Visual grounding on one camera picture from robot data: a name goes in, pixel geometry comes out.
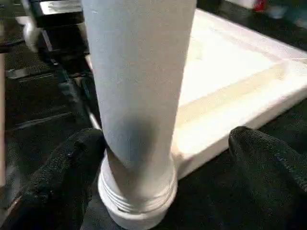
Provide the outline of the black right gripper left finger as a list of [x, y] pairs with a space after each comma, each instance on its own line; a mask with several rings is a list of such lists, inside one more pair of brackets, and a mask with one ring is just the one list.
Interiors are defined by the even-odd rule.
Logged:
[[2, 230], [79, 230], [107, 147], [103, 132], [83, 129], [59, 144], [10, 203]]

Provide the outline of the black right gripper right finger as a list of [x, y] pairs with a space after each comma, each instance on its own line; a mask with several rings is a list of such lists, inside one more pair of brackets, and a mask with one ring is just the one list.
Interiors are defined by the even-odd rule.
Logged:
[[272, 230], [307, 228], [307, 158], [284, 141], [239, 126], [229, 150]]

